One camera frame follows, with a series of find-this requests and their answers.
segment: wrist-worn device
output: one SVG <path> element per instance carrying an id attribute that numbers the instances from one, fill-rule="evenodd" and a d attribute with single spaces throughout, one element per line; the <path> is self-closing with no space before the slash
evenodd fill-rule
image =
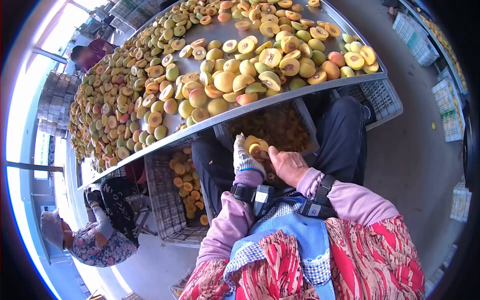
<path id="1" fill-rule="evenodd" d="M 317 189 L 317 194 L 310 199 L 306 199 L 300 209 L 302 216 L 316 217 L 322 220 L 338 217 L 332 208 L 330 199 L 326 196 L 332 189 L 335 178 L 331 175 L 325 175 Z M 256 188 L 237 183 L 232 186 L 230 193 L 240 201 L 252 205 L 253 215 L 257 218 L 263 217 L 271 208 L 274 198 L 274 187 L 268 185 L 258 185 Z"/>
<path id="2" fill-rule="evenodd" d="M 332 189 L 335 177 L 332 175 L 325 175 L 323 180 L 318 185 L 317 194 L 310 199 L 305 200 L 300 209 L 302 216 L 313 216 L 322 220 L 335 217 L 337 214 L 332 208 L 330 199 L 327 197 L 328 192 Z"/>
<path id="3" fill-rule="evenodd" d="M 240 201 L 244 201 L 252 205 L 253 215 L 263 216 L 272 206 L 274 195 L 274 187 L 268 185 L 258 185 L 256 188 L 237 183 L 232 186 L 230 193 Z"/>

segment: black pants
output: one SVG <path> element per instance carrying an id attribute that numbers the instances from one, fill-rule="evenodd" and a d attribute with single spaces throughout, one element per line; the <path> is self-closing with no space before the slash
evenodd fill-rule
<path id="1" fill-rule="evenodd" d="M 138 248 L 138 230 L 133 220 L 132 207 L 125 201 L 125 197 L 133 195 L 137 185 L 129 180 L 116 177 L 109 178 L 100 185 L 103 203 L 100 206 L 106 212 L 112 227 L 125 235 Z"/>
<path id="2" fill-rule="evenodd" d="M 310 113 L 321 116 L 314 120 L 320 148 L 312 167 L 339 181 L 363 185 L 367 145 L 360 103 L 345 96 L 329 103 L 323 112 Z M 208 132 L 193 142 L 192 159 L 204 184 L 204 193 L 218 214 L 222 207 L 220 196 L 230 191 L 235 179 L 233 154 L 213 132 Z"/>

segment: stainless steel table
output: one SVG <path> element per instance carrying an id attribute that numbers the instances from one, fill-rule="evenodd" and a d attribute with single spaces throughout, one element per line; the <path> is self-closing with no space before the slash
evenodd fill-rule
<path id="1" fill-rule="evenodd" d="M 299 1 L 295 1 L 295 3 L 302 4 L 302 6 L 304 7 L 304 11 L 300 12 L 300 14 L 302 15 L 302 18 L 310 19 L 313 21 L 325 21 L 325 22 L 337 24 L 338 27 L 341 28 L 342 33 L 347 33 L 351 36 L 356 37 L 357 40 L 361 41 L 363 44 L 370 45 L 365 40 L 365 38 L 358 32 L 358 30 L 337 9 L 335 9 L 328 2 L 322 1 L 322 5 L 318 8 L 308 7 L 307 0 L 299 0 Z M 158 15 L 165 14 L 165 12 L 170 11 L 174 5 L 179 5 L 179 4 L 180 2 L 176 2 L 170 5 L 168 8 L 160 12 Z M 147 22 L 145 26 L 140 28 L 139 31 L 137 31 L 137 33 L 144 30 L 148 26 L 150 26 L 150 24 L 153 22 L 155 17 L 152 18 L 149 22 Z M 205 38 L 207 44 L 211 40 L 220 40 L 221 42 L 225 42 L 229 39 L 235 39 L 237 41 L 240 41 L 241 39 L 250 35 L 254 35 L 258 38 L 258 45 L 261 45 L 268 40 L 275 41 L 273 38 L 268 38 L 263 36 L 259 30 L 254 30 L 252 28 L 250 28 L 247 31 L 237 30 L 234 24 L 235 22 L 238 22 L 240 20 L 241 19 L 230 19 L 228 22 L 221 23 L 216 19 L 216 17 L 213 17 L 212 22 L 208 25 L 194 24 L 191 27 L 191 29 L 187 30 L 185 34 L 186 44 L 189 44 L 199 38 Z M 324 44 L 325 44 L 324 53 L 328 54 L 331 51 L 340 51 L 341 43 L 344 43 L 341 35 L 335 38 L 332 38 L 332 37 L 327 38 L 327 40 L 324 41 Z M 175 63 L 178 66 L 181 74 L 186 74 L 187 72 L 190 72 L 190 71 L 200 70 L 200 63 L 202 62 L 202 60 L 194 60 L 193 56 L 188 59 L 180 59 L 179 53 L 180 53 L 179 51 L 176 51 L 173 55 L 175 57 Z M 232 59 L 234 58 L 234 54 L 235 53 L 231 53 L 231 54 L 225 53 L 224 58 L 227 60 Z M 327 89 L 361 84 L 361 83 L 370 82 L 370 81 L 385 80 L 387 79 L 386 68 L 379 57 L 377 57 L 377 61 L 380 67 L 377 73 L 364 74 L 364 75 L 353 76 L 348 78 L 341 78 L 341 79 L 323 82 L 320 84 L 309 85 L 293 91 L 285 91 L 281 94 L 271 96 L 265 99 L 261 99 L 245 106 L 240 106 L 236 108 L 231 106 L 230 110 L 225 113 L 211 117 L 207 120 L 204 120 L 198 124 L 195 124 L 191 127 L 188 127 L 184 130 L 181 130 L 175 133 L 171 132 L 171 130 L 176 126 L 178 126 L 179 124 L 184 123 L 185 121 L 181 121 L 179 119 L 179 115 L 172 116 L 172 115 L 164 114 L 164 124 L 166 124 L 170 130 L 170 132 L 168 133 L 169 135 L 167 137 L 165 137 L 160 141 L 157 141 L 156 143 L 148 146 L 145 149 L 142 149 L 139 152 L 131 154 L 128 158 L 118 162 L 116 166 L 110 167 L 100 174 L 96 173 L 93 170 L 89 171 L 90 162 L 88 159 L 86 159 L 82 163 L 82 165 L 78 167 L 78 168 L 81 168 L 81 180 L 80 180 L 81 185 L 79 186 L 79 189 L 82 189 L 88 186 L 89 184 L 117 170 L 118 168 L 140 157 L 143 157 L 149 153 L 152 153 L 160 148 L 177 147 L 180 145 L 189 144 L 193 141 L 193 137 L 195 133 L 205 130 L 207 128 L 213 127 L 216 124 L 229 121 L 233 118 L 249 113 L 251 111 L 265 108 L 275 103 L 294 99 L 297 97 L 301 97 L 307 94 L 311 94 L 311 93 L 315 93 L 315 92 L 319 92 Z"/>

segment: sleeve cuff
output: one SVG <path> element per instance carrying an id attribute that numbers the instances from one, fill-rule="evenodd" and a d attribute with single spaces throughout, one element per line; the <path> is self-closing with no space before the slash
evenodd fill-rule
<path id="1" fill-rule="evenodd" d="M 263 178 L 260 175 L 260 172 L 256 170 L 243 170 L 239 171 L 237 175 L 235 175 L 235 180 L 233 181 L 233 185 L 237 183 L 242 183 L 250 187 L 256 188 L 257 185 L 263 183 Z"/>
<path id="2" fill-rule="evenodd" d="M 317 192 L 318 185 L 325 175 L 317 169 L 310 168 L 300 179 L 297 185 L 297 191 L 307 198 L 310 198 Z"/>

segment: black wrist strap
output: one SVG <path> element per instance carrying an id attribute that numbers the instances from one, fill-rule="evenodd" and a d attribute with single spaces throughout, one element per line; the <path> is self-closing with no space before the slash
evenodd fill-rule
<path id="1" fill-rule="evenodd" d="M 325 175 L 323 180 L 318 185 L 317 194 L 312 196 L 310 200 L 327 207 L 332 207 L 330 199 L 328 199 L 327 195 L 332 189 L 334 181 L 335 177 L 332 175 Z"/>
<path id="2" fill-rule="evenodd" d="M 246 186 L 245 184 L 242 184 L 242 183 L 237 183 L 235 185 L 232 185 L 232 188 L 230 189 L 230 193 L 235 199 L 244 201 L 250 204 L 252 204 L 253 202 L 253 194 L 255 193 L 255 191 L 256 191 L 256 188 Z"/>

